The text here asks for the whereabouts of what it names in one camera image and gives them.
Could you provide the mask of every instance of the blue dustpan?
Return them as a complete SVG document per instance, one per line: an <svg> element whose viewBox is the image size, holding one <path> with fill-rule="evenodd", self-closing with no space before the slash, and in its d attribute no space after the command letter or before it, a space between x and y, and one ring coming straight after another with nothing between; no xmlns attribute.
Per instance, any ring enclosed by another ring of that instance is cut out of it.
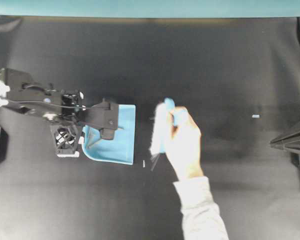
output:
<svg viewBox="0 0 300 240"><path fill-rule="evenodd" d="M132 165L134 163L135 126L136 106L119 105L118 130L115 131L114 139L99 140L99 131L85 126L82 130L84 132L82 150L88 158L95 161Z"/></svg>

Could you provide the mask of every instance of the black table surface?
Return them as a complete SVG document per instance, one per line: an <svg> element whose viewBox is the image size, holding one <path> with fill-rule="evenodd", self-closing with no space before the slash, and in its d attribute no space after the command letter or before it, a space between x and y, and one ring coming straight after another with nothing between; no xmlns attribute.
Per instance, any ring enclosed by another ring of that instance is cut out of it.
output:
<svg viewBox="0 0 300 240"><path fill-rule="evenodd" d="M3 67L79 89L87 106L134 104L136 129L132 166L82 151L58 158L45 121L0 108L0 240L183 239L175 173L165 157L150 171L151 118L164 97L203 132L202 167L230 239L300 240L298 170L269 147L300 120L296 18L0 16Z"/></svg>

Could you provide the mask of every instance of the sleeve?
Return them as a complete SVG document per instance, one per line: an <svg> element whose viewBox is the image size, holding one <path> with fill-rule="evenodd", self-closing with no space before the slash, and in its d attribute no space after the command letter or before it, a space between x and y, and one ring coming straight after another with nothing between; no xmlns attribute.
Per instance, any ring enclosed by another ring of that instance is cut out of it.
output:
<svg viewBox="0 0 300 240"><path fill-rule="evenodd" d="M229 240L206 176L174 182L180 197L185 240Z"/></svg>

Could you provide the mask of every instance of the white brush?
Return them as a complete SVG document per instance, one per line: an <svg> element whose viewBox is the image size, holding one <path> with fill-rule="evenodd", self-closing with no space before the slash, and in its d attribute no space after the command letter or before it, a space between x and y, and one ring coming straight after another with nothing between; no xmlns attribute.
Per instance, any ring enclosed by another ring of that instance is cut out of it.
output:
<svg viewBox="0 0 300 240"><path fill-rule="evenodd" d="M164 102L158 104L155 108L154 126L152 133L152 140L150 146L150 153L152 155L151 161L153 162L151 170L157 164L160 154L166 152L165 149L165 134L166 129L169 127L167 124L167 114L175 108L175 102L171 98L164 99ZM173 125L177 126L188 119L187 111L179 111L173 115Z"/></svg>

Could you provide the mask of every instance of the human hand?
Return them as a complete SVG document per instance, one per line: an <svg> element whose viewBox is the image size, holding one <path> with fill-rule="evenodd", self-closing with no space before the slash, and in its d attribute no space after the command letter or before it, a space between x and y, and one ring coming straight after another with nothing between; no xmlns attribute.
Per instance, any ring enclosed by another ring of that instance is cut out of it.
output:
<svg viewBox="0 0 300 240"><path fill-rule="evenodd" d="M187 119L174 126L173 114L184 111ZM200 166L201 131L185 107L176 107L166 116L165 153L179 180L204 175Z"/></svg>

